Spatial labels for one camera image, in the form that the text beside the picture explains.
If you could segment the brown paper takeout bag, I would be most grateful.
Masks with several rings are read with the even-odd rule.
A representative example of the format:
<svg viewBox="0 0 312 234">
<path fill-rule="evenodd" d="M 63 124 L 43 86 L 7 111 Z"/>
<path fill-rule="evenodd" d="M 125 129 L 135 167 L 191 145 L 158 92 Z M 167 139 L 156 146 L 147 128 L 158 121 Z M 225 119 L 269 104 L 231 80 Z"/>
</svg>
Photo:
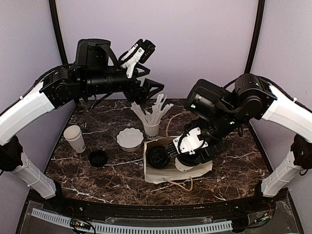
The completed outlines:
<svg viewBox="0 0 312 234">
<path fill-rule="evenodd" d="M 151 167 L 147 160 L 148 153 L 155 146 L 166 146 L 175 136 L 169 136 L 169 126 L 171 121 L 168 122 L 165 131 L 165 137 L 160 137 L 157 139 L 149 140 L 144 142 L 143 145 L 143 168 L 144 168 L 144 179 L 148 183 L 160 184 L 164 182 L 169 182 L 177 185 L 177 180 L 193 180 L 196 177 L 200 177 L 213 168 L 213 163 L 211 161 L 204 164 L 199 164 L 197 167 L 192 168 L 190 171 L 181 172 L 175 167 L 175 161 L 170 159 L 169 164 L 163 169 L 156 169 Z"/>
</svg>

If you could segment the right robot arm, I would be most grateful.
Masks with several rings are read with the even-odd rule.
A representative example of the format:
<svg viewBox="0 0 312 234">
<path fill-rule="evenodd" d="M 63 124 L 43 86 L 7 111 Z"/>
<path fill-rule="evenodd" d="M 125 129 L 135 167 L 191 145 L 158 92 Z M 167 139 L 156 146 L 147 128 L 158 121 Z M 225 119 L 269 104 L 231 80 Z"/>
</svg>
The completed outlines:
<svg viewBox="0 0 312 234">
<path fill-rule="evenodd" d="M 182 135 L 165 150 L 183 171 L 214 159 L 223 151 L 225 138 L 251 119 L 266 120 L 295 133 L 284 161 L 258 183 L 249 208 L 260 211 L 296 174 L 304 175 L 312 167 L 312 113 L 268 78 L 243 74 L 232 81 L 228 91 L 207 80 L 194 85 L 184 104 L 197 120 L 184 127 Z"/>
</svg>

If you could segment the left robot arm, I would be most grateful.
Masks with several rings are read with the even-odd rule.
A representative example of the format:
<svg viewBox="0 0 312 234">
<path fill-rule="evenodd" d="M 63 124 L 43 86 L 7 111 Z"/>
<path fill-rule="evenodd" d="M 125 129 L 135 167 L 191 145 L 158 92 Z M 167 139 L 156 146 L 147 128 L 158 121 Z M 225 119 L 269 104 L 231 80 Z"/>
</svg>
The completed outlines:
<svg viewBox="0 0 312 234">
<path fill-rule="evenodd" d="M 132 75 L 126 69 L 91 68 L 75 64 L 61 65 L 39 77 L 31 89 L 0 115 L 0 169 L 18 176 L 28 187 L 37 191 L 57 212 L 69 208 L 62 197 L 61 186 L 37 168 L 23 151 L 16 134 L 42 115 L 68 102 L 87 100 L 91 96 L 123 93 L 129 102 L 144 103 L 164 89 L 164 84 L 139 77 L 149 74 L 141 64 L 134 66 Z"/>
</svg>

